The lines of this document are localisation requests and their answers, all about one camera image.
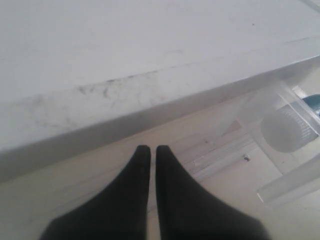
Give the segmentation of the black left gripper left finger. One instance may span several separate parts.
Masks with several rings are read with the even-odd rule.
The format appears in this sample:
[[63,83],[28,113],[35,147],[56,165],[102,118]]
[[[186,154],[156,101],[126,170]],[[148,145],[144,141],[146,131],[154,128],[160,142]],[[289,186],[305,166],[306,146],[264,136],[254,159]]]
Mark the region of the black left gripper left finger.
[[125,168],[99,194],[57,217],[42,240],[145,240],[151,150],[139,145]]

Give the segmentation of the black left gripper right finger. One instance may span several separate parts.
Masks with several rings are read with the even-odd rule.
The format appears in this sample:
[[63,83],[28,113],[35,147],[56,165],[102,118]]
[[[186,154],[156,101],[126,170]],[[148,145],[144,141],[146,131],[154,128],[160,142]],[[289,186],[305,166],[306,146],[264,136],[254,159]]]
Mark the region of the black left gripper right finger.
[[156,149],[156,201],[163,240],[269,240],[263,224],[203,188],[169,146]]

